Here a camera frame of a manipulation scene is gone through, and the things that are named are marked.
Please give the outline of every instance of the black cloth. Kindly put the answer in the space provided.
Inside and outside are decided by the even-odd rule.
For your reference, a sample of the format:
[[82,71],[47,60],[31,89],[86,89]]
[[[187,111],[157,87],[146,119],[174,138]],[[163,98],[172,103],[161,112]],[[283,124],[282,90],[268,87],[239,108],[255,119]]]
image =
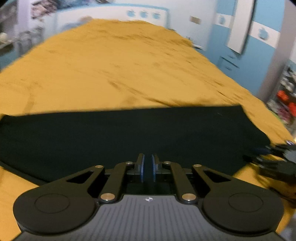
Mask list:
[[107,169],[156,153],[184,168],[202,164],[233,175],[242,156],[269,145],[241,106],[4,116],[0,165],[42,184],[94,165]]

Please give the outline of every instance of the yellow bed sheet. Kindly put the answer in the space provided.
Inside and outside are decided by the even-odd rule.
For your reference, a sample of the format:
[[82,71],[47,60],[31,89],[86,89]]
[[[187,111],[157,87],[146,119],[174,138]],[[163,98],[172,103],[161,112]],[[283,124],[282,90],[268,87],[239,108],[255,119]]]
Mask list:
[[[263,102],[191,46],[174,31],[146,22],[92,20],[51,37],[0,74],[0,113],[241,104],[272,142],[292,140]],[[263,186],[249,166],[236,177]],[[19,233],[12,205],[34,187],[0,169],[1,241]],[[285,202],[278,232],[292,214]]]

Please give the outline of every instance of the white wall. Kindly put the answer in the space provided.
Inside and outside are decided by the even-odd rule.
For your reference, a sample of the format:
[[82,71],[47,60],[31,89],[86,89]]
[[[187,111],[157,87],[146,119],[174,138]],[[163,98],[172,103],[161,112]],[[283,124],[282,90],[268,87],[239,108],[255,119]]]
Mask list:
[[294,63],[296,63],[296,39],[294,42],[294,47],[291,52],[290,60],[292,60]]
[[[170,13],[169,28],[183,37],[206,48],[216,13],[217,0],[115,0],[114,3],[146,4],[166,7]],[[189,21],[190,16],[200,18],[201,24]]]
[[[129,17],[127,12],[133,10],[135,16]],[[157,26],[167,26],[167,15],[168,12],[162,9],[148,8],[148,7],[131,7],[131,6],[118,6],[105,4],[97,7],[90,8],[74,8],[71,11],[57,12],[56,21],[56,31],[57,33],[65,30],[67,25],[76,23],[82,17],[92,17],[92,18],[103,18],[103,19],[118,19],[120,21],[130,21],[130,20],[142,20],[140,13],[142,11],[147,12],[146,22],[155,24]],[[153,18],[153,13],[158,13],[160,16],[158,19]]]
[[[4,13],[6,16],[10,15],[10,7],[6,7],[2,10],[2,13]],[[16,29],[15,25],[17,23],[17,13],[13,14],[9,18],[7,18],[5,21],[3,21],[2,24],[2,31],[8,34],[8,37],[12,39],[16,36]]]
[[51,15],[43,16],[44,25],[46,26],[44,30],[44,39],[51,37],[56,34],[56,26],[55,26],[55,18],[56,13],[52,13]]
[[[25,31],[42,25],[30,17],[30,8],[38,0],[19,0],[18,29]],[[206,50],[206,45],[216,13],[217,0],[115,0],[114,3],[144,4],[169,9],[169,28],[183,37],[189,37]],[[189,21],[190,16],[201,19],[200,24]]]

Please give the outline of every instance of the blue cabinet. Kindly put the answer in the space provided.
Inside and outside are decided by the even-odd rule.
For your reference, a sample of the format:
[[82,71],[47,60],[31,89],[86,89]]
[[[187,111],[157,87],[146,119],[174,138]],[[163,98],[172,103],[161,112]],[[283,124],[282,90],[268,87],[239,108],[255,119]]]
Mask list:
[[10,50],[9,52],[3,53],[0,55],[0,70],[4,69],[10,63],[15,61],[18,58],[18,54],[15,49]]
[[[275,31],[280,32],[284,8],[285,0],[257,0],[252,21],[263,25],[267,31],[273,31],[273,34]],[[234,9],[235,0],[218,0],[217,13],[233,15]],[[256,33],[248,35],[242,54],[238,54],[227,47],[229,34],[229,28],[214,24],[204,55],[227,76],[256,95],[267,74],[275,48]]]
[[226,15],[233,15],[235,0],[219,0],[217,2],[217,12]]

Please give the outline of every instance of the red object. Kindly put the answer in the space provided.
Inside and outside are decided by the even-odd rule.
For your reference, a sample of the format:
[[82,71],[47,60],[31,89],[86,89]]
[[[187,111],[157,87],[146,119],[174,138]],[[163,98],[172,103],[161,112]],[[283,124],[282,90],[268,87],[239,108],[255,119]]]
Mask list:
[[296,104],[295,103],[291,102],[289,104],[289,110],[290,110],[291,115],[296,117]]
[[289,102],[289,97],[286,95],[286,93],[284,91],[278,91],[278,93],[276,95],[284,103]]

